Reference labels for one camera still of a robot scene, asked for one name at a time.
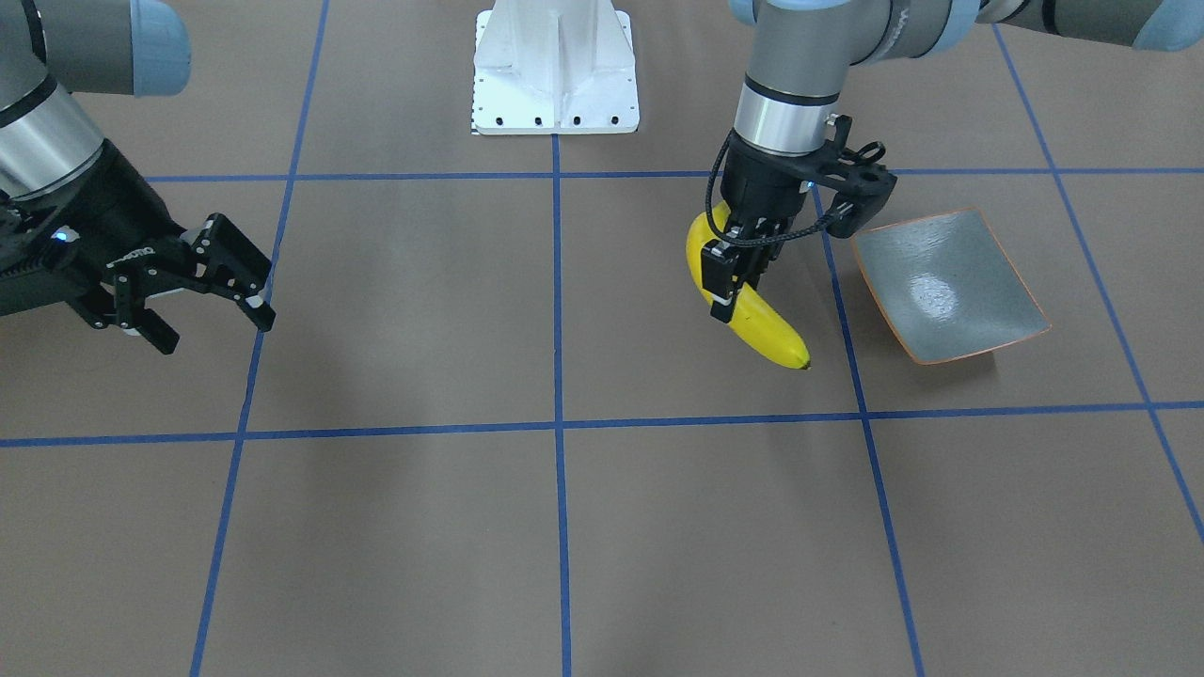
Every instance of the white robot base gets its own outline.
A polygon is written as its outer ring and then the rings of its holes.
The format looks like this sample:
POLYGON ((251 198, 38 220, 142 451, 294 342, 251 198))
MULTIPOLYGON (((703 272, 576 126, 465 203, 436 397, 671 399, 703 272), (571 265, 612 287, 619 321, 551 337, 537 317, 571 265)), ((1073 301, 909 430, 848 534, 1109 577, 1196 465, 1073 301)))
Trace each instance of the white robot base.
POLYGON ((476 29, 473 134, 639 126, 631 17, 610 0, 497 0, 476 29))

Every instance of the grid line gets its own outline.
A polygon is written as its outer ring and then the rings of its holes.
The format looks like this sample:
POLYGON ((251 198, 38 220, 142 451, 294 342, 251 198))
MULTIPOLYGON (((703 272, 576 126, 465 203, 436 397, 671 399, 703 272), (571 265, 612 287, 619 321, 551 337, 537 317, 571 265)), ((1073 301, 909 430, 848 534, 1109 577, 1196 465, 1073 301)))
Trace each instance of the grid line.
MULTIPOLYGON (((264 284, 264 298, 267 302, 272 300, 273 278, 276 266, 279 261, 281 245, 284 241, 284 230, 288 225, 289 210, 293 204, 293 189, 296 186, 297 166, 301 163, 301 147, 305 142, 306 123, 309 118, 309 102, 313 98, 314 82, 318 78, 318 63, 321 58, 321 43, 326 33, 326 17, 330 13, 330 0, 323 0, 321 10, 318 14, 318 28, 313 41, 313 52, 309 57, 309 71, 306 78, 305 94, 301 98, 301 112, 297 116, 296 136, 293 141, 293 155, 289 160, 289 173, 284 184, 284 196, 281 200, 279 219, 276 223, 276 237, 272 242, 272 267, 268 278, 264 284)), ((213 540, 213 557, 209 561, 209 573, 205 584, 205 599, 201 602, 201 617, 196 628, 196 644, 193 648, 193 663, 189 677, 199 677, 201 664, 205 659, 205 644, 208 638, 209 620, 213 614, 213 600, 217 596, 218 576, 222 571, 222 557, 225 552, 225 537, 230 525, 230 512, 234 507, 234 494, 238 482, 238 469, 242 464, 243 443, 247 438, 247 424, 250 419, 250 405, 255 398, 255 379, 259 376, 259 360, 264 348, 262 331, 255 334, 255 345, 250 352, 250 365, 247 367, 247 392, 243 398, 242 410, 238 413, 238 430, 235 436, 234 451, 230 454, 230 471, 226 476, 225 491, 222 498, 222 512, 218 518, 217 535, 213 540)))
POLYGON ((1096 258, 1091 253, 1091 247, 1087 245, 1086 234, 1082 230, 1082 225, 1079 223, 1079 217, 1074 210, 1074 204, 1070 201, 1070 195, 1067 193, 1066 183, 1062 181, 1062 172, 1058 169, 1057 163, 1054 161, 1054 154, 1050 152, 1049 143, 1045 141, 1045 133, 1041 131, 1040 122, 1037 119, 1037 112, 1033 110, 1033 105, 1028 99, 1027 92, 1025 92, 1025 86, 1020 80, 1020 71, 1016 70, 1016 64, 1013 61, 1011 54, 1008 52, 1008 45, 1003 39, 1003 33, 999 30, 998 25, 992 25, 991 28, 995 30, 996 42, 998 42, 999 52, 1003 54, 1003 60, 1007 63, 1008 71, 1011 73, 1011 80, 1016 86, 1016 92, 1020 94, 1020 100, 1025 105, 1025 112, 1028 113, 1028 120, 1032 123, 1033 131, 1037 134, 1037 142, 1041 147, 1041 153, 1045 154, 1045 161, 1050 166, 1054 182, 1057 184, 1058 194, 1062 196, 1062 204, 1066 207, 1066 213, 1070 217, 1070 225, 1074 228, 1075 237, 1079 240, 1079 247, 1082 249, 1082 257, 1086 259, 1087 267, 1091 270, 1091 276, 1094 279, 1096 289, 1099 292, 1099 298, 1103 300, 1104 308, 1108 311, 1108 318, 1112 323, 1112 330, 1116 332, 1116 338, 1120 341, 1121 349, 1125 352, 1125 359, 1128 361, 1129 370, 1133 373, 1133 381, 1137 383, 1138 390, 1141 393, 1141 400, 1144 401, 1146 412, 1150 416, 1150 423, 1153 425, 1155 434, 1158 436, 1158 443, 1162 445, 1162 452, 1167 457, 1167 463, 1170 465, 1171 475, 1174 475, 1175 483, 1179 485, 1179 491, 1187 507, 1187 513, 1196 526, 1196 535, 1199 537, 1200 542, 1204 543, 1204 520, 1200 519, 1199 508, 1197 508, 1196 501, 1192 499, 1191 489, 1187 487, 1187 481, 1184 478, 1182 470, 1179 467, 1179 460, 1175 458, 1175 452, 1170 447, 1170 440, 1167 438, 1167 434, 1162 428, 1162 420, 1158 418, 1158 410, 1153 406, 1150 392, 1145 385, 1145 379, 1141 377, 1141 370, 1138 367, 1137 357, 1133 354, 1133 349, 1125 335, 1125 328, 1121 326, 1120 316, 1116 313, 1116 307, 1112 305, 1111 296, 1108 293, 1108 285, 1104 283, 1099 267, 1096 265, 1096 258))
POLYGON ((568 569, 568 479, 565 472, 563 285, 561 275, 560 136, 551 135, 553 389, 556 437, 556 529, 560 552, 561 676, 573 675, 572 606, 568 569))
POLYGON ((255 181, 288 181, 287 173, 201 173, 146 176, 147 183, 247 183, 255 181))
MULTIPOLYGON (((820 192, 811 187, 811 201, 815 206, 815 216, 824 216, 824 205, 820 200, 820 192)), ((874 441, 874 430, 870 425, 868 407, 866 406, 866 390, 861 383, 861 370, 857 367, 857 352, 852 345, 852 331, 849 328, 849 314, 844 307, 844 295, 840 293, 840 275, 836 267, 836 257, 832 254, 832 240, 827 232, 821 234, 824 240, 824 259, 827 261, 828 272, 832 276, 832 296, 836 301, 837 316, 840 318, 840 334, 844 337, 845 357, 849 360, 849 376, 852 379, 852 390, 857 398, 857 419, 861 420, 861 432, 866 440, 866 453, 869 457, 869 470, 874 476, 874 493, 878 495, 878 511, 883 518, 883 532, 886 536, 886 548, 891 557, 891 569, 895 572, 895 589, 899 597, 899 611, 903 613, 903 625, 907 630, 908 647, 911 650, 911 667, 916 677, 925 677, 923 653, 920 649, 920 637, 915 628, 915 617, 911 613, 911 597, 907 589, 907 577, 903 573, 903 559, 899 557, 898 540, 895 536, 895 520, 891 517, 890 498, 886 495, 886 482, 883 479, 883 469, 878 461, 878 445, 874 441)))
POLYGON ((377 172, 377 173, 301 173, 296 181, 496 181, 551 178, 547 171, 479 171, 479 172, 377 172))
MULTIPOLYGON (((1158 411, 1204 410, 1202 400, 1165 401, 1146 405, 1145 402, 1111 402, 1093 405, 1043 405, 1033 407, 974 407, 950 410, 892 410, 855 412, 818 412, 798 414, 745 414, 745 416, 694 416, 665 418, 594 418, 565 419, 565 430, 598 430, 624 428, 686 428, 708 425, 751 425, 751 424, 793 424, 824 423, 833 420, 860 420, 862 416, 870 420, 897 419, 936 419, 936 418, 984 418, 984 417, 1023 417, 1056 416, 1075 413, 1117 413, 1146 411, 1150 406, 1158 411)), ((413 435, 479 435, 484 432, 520 432, 555 430, 554 420, 529 420, 514 423, 448 423, 435 425, 388 425, 370 428, 299 428, 282 430, 247 430, 241 434, 244 441, 265 440, 308 440, 323 437, 393 437, 413 435)), ((0 438, 4 448, 53 448, 53 447, 90 447, 112 445, 163 445, 188 442, 232 442, 240 437, 237 431, 226 432, 152 432, 147 435, 82 435, 76 437, 12 437, 0 438)))

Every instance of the yellow banana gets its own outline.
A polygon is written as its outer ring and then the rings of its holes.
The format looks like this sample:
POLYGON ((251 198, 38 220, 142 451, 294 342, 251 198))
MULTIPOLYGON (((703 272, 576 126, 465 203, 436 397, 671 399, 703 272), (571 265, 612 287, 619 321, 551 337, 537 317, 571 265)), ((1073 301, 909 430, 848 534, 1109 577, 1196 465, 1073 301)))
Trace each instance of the yellow banana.
MULTIPOLYGON (((715 225, 720 229, 727 223, 731 208, 727 202, 715 205, 713 210, 715 225)), ((702 298, 710 305, 713 301, 710 293, 702 287, 702 248, 714 240, 710 225, 707 223, 707 214, 698 214, 690 225, 690 234, 685 241, 685 257, 690 264, 690 275, 694 284, 702 293, 702 298)), ((736 332, 754 351, 761 353, 766 359, 780 364, 787 369, 807 369, 811 366, 811 355, 803 343, 803 337, 795 331, 793 326, 781 319, 769 304, 745 284, 736 295, 736 308, 732 320, 727 326, 736 332)))

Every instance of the square bowl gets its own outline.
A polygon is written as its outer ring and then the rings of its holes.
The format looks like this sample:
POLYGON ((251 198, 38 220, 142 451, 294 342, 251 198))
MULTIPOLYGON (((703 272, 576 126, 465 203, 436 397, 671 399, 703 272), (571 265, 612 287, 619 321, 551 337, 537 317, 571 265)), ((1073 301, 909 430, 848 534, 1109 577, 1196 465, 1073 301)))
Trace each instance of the square bowl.
POLYGON ((979 355, 1050 329, 975 208, 866 230, 852 248, 886 323, 917 364, 979 355))

